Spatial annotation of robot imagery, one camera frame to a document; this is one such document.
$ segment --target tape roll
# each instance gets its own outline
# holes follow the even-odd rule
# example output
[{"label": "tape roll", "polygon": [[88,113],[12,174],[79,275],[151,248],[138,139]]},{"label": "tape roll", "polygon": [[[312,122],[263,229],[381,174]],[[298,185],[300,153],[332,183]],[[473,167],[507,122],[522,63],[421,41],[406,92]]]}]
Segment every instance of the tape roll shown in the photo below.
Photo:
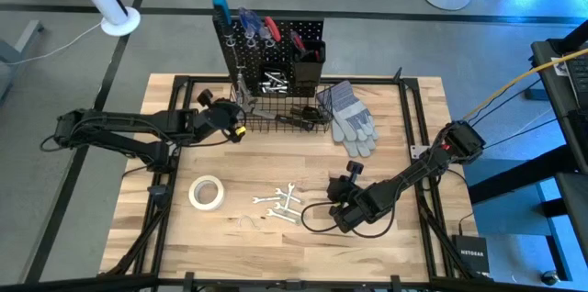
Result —
[{"label": "tape roll", "polygon": [[[202,204],[198,199],[198,194],[200,193],[202,187],[206,185],[216,185],[219,193],[214,198],[214,200],[212,200],[208,204]],[[222,186],[221,180],[219,180],[218,178],[211,175],[204,175],[197,178],[196,181],[192,182],[190,190],[188,191],[188,197],[190,198],[190,203],[196,209],[206,211],[214,210],[216,208],[219,208],[222,205],[222,202],[224,201],[224,186]]]}]

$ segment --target wire basket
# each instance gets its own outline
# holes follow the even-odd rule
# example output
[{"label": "wire basket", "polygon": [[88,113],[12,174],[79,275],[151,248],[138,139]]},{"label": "wire basket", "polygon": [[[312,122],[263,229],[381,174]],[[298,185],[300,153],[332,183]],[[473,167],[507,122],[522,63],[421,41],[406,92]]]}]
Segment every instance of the wire basket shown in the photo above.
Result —
[{"label": "wire basket", "polygon": [[[331,87],[328,85],[316,86],[316,95],[285,96],[283,94],[263,94],[257,96],[254,104],[254,112],[262,111],[263,114],[247,112],[245,126],[248,131],[290,131],[290,132],[326,132],[333,119],[333,105],[331,99]],[[236,101],[234,89],[231,89],[231,100]]]}]

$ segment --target wooden tabletop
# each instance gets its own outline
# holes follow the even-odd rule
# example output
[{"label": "wooden tabletop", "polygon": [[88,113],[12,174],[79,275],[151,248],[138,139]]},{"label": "wooden tabletop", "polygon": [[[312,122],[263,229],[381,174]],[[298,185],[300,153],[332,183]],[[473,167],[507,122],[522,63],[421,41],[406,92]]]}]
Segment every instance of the wooden tabletop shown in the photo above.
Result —
[{"label": "wooden tabletop", "polygon": [[[152,74],[142,114],[166,110],[173,74]],[[424,113],[431,140],[449,121],[449,112],[441,79],[420,77]],[[215,97],[229,97],[229,84],[197,84],[193,107],[199,107],[196,96],[208,88]],[[410,164],[401,113],[398,86],[354,85],[360,98],[376,121],[379,133],[377,149],[369,158],[355,158],[365,165],[357,183],[363,187],[387,179]],[[413,128],[418,136],[418,123],[411,103]],[[137,135],[139,140],[149,136]],[[223,140],[218,132],[203,143]],[[201,279],[288,279],[330,281],[389,281],[399,275],[401,281],[428,280],[424,250],[417,214],[414,189],[401,194],[392,229],[378,239],[362,239],[339,230],[311,233],[282,219],[266,216],[273,203],[253,204],[252,197],[271,197],[275,188],[288,191],[296,185],[294,196],[306,204],[326,200],[329,176],[347,174],[350,158],[343,145],[334,144],[331,132],[306,133],[270,131],[248,132],[239,144],[182,150],[175,182],[173,205],[165,238],[160,277],[183,278],[186,271]],[[127,170],[139,167],[129,160]],[[452,169],[463,173],[461,166]],[[218,177],[226,197],[220,208],[198,211],[190,205],[188,189],[198,177]],[[100,271],[110,269],[126,253],[141,232],[147,202],[147,186],[152,174],[139,171],[122,180],[119,200],[107,239]],[[447,223],[447,233],[457,233],[458,221],[471,213],[468,190],[455,174],[443,175],[439,186]],[[303,206],[291,203],[298,211]],[[315,229],[332,226],[328,207],[312,208],[306,221]],[[247,215],[253,219],[239,218]],[[390,214],[359,232],[374,234],[388,224]],[[476,235],[473,217],[464,220],[464,231]],[[439,243],[433,236],[437,272],[443,274]],[[144,271],[148,271],[153,252],[152,238]]]}]

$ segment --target pegboard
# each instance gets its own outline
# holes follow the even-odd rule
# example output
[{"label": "pegboard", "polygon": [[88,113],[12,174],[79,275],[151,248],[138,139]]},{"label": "pegboard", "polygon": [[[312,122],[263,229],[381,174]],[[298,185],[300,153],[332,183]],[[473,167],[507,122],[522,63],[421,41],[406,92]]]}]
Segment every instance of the pegboard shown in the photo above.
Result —
[{"label": "pegboard", "polygon": [[229,69],[233,86],[236,86],[237,74],[239,73],[239,69],[237,68],[238,62],[239,66],[243,67],[243,78],[247,83],[251,95],[262,96],[263,94],[258,85],[261,77],[261,67],[262,64],[269,64],[270,66],[284,69],[284,74],[290,84],[286,96],[313,97],[315,95],[316,88],[314,87],[309,88],[294,85],[296,80],[292,59],[295,48],[290,40],[290,31],[296,31],[302,40],[322,40],[323,21],[321,19],[286,20],[274,18],[274,22],[276,22],[276,26],[282,37],[281,41],[276,42],[274,47],[267,47],[266,41],[261,39],[258,34],[255,34],[254,40],[256,45],[254,48],[247,46],[247,38],[245,37],[243,25],[238,17],[232,19],[233,38],[236,41],[233,47],[227,45],[227,39],[222,35],[221,25],[219,25],[215,17],[212,18],[212,22],[219,39],[224,60]]}]

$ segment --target wrench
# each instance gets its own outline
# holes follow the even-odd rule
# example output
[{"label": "wrench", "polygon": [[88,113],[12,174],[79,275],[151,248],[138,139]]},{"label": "wrench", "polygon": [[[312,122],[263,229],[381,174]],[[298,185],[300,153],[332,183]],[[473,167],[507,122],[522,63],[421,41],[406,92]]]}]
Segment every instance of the wrench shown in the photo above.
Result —
[{"label": "wrench", "polygon": [[[283,197],[287,197],[288,196],[288,194],[282,192],[282,190],[279,187],[276,187],[276,195],[280,195],[280,196],[283,196]],[[301,205],[304,204],[304,201],[303,200],[300,200],[300,199],[298,199],[296,197],[290,196],[290,199],[296,201],[297,203],[299,203]]]},{"label": "wrench", "polygon": [[254,197],[254,204],[257,204],[262,201],[280,200],[281,198],[282,197],[267,197],[267,198]]},{"label": "wrench", "polygon": [[277,209],[277,210],[286,210],[286,211],[288,211],[288,212],[290,212],[290,213],[292,213],[292,214],[294,214],[296,216],[302,216],[302,214],[300,214],[300,212],[297,212],[296,210],[294,210],[292,208],[285,208],[285,207],[282,206],[282,204],[280,204],[278,202],[274,205],[274,209]]},{"label": "wrench", "polygon": [[288,209],[290,198],[292,197],[292,191],[294,191],[294,185],[292,183],[288,183],[288,196],[286,197],[286,205],[284,205],[284,209]]},{"label": "wrench", "polygon": [[294,223],[296,225],[299,225],[299,221],[297,219],[293,219],[293,218],[289,218],[287,216],[283,216],[281,214],[277,214],[272,208],[267,209],[267,216],[275,216],[277,218],[285,219],[286,221],[288,221],[290,223]]}]

